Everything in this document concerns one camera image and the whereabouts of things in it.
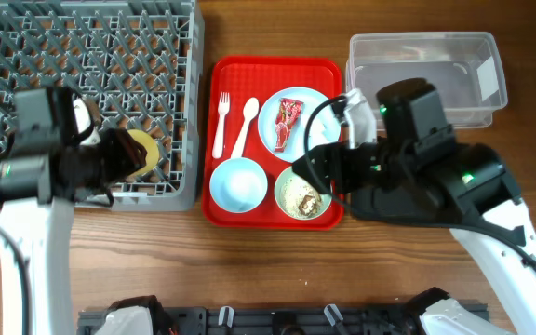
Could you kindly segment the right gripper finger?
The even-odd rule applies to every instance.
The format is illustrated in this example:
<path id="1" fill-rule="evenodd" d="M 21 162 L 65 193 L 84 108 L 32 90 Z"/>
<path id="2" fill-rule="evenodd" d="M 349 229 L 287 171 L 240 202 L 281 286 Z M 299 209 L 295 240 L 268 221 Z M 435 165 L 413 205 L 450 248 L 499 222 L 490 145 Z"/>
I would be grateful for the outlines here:
<path id="1" fill-rule="evenodd" d="M 304 160 L 310 163 L 327 163 L 328 162 L 328 145 L 317 145 L 304 155 Z"/>
<path id="2" fill-rule="evenodd" d="M 323 194 L 323 189 L 318 185 L 314 175 L 310 171 L 310 167 L 307 164 L 306 158 L 304 156 L 295 160 L 292 165 L 292 171 L 304 179 L 309 185 L 311 185 L 319 194 Z"/>

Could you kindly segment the white tissue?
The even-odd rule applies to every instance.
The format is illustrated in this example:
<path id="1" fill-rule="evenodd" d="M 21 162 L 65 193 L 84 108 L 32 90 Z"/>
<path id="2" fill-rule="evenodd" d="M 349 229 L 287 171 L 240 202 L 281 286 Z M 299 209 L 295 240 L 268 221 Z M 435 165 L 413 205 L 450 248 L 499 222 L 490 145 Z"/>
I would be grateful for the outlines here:
<path id="1" fill-rule="evenodd" d="M 319 115 L 314 119 L 310 127 L 310 145 L 315 147 L 337 141 L 340 137 L 340 131 L 340 125 L 334 116 Z"/>

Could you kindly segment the green bowl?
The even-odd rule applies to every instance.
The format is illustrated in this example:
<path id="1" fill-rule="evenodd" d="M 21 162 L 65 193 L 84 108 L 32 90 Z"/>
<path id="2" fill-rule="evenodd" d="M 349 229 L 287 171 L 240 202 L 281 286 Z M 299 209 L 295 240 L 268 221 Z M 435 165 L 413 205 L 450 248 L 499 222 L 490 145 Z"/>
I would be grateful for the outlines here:
<path id="1" fill-rule="evenodd" d="M 332 199 L 328 194 L 320 194 L 305 179 L 295 174 L 292 167 L 287 167 L 276 179 L 275 201 L 290 218 L 310 221 L 322 216 Z"/>

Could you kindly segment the yellow plastic cup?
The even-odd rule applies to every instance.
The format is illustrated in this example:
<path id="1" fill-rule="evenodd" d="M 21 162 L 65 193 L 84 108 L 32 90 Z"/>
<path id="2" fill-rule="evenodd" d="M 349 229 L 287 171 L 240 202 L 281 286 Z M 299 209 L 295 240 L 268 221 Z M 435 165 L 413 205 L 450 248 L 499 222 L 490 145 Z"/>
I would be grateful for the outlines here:
<path id="1" fill-rule="evenodd" d="M 131 177 L 138 177 L 152 171 L 157 166 L 160 153 L 156 141 L 148 133 L 138 129 L 130 129 L 128 134 L 146 151 L 145 166 L 131 174 Z"/>

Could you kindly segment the red snack wrapper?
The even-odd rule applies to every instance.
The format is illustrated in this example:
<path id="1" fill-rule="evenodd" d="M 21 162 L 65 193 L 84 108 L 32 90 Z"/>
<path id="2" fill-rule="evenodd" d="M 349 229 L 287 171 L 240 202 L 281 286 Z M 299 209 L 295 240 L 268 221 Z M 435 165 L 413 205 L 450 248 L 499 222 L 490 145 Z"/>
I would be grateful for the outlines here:
<path id="1" fill-rule="evenodd" d="M 302 114 L 304 103 L 300 100 L 281 98 L 275 120 L 276 145 L 275 151 L 285 151 L 292 128 Z"/>

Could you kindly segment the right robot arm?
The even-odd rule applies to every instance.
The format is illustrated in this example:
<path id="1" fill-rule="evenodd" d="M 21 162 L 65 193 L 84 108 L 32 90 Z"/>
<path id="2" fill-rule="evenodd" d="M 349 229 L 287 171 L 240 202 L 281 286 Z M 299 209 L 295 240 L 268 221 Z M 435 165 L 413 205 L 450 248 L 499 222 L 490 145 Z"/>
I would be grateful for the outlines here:
<path id="1" fill-rule="evenodd" d="M 516 180 L 487 145 L 456 139 L 423 78 L 377 93 L 384 137 L 358 134 L 371 111 L 360 92 L 326 101 L 347 141 L 311 146 L 292 166 L 355 218 L 450 231 L 476 262 L 520 334 L 536 334 L 536 232 Z"/>

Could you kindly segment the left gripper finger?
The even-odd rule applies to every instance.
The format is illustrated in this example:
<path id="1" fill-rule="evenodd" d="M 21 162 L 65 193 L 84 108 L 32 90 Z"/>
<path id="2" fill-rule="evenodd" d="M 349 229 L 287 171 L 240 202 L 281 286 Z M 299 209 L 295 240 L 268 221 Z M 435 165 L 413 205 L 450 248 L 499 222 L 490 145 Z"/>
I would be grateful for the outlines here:
<path id="1" fill-rule="evenodd" d="M 122 180 L 142 168 L 142 145 L 129 134 L 102 135 L 102 177 Z"/>
<path id="2" fill-rule="evenodd" d="M 104 153 L 111 163 L 122 168 L 143 168 L 146 151 L 125 129 L 112 128 L 104 133 Z"/>

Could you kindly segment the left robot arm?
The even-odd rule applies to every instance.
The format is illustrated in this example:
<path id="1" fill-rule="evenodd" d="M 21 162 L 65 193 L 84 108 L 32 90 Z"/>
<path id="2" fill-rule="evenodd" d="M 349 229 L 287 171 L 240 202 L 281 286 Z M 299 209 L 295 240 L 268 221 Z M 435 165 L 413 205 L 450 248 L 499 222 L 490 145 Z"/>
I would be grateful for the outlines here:
<path id="1" fill-rule="evenodd" d="M 6 334 L 73 334 L 69 246 L 74 210 L 143 168 L 126 130 L 98 133 L 68 87 L 15 93 L 18 117 L 0 154 L 0 265 Z"/>

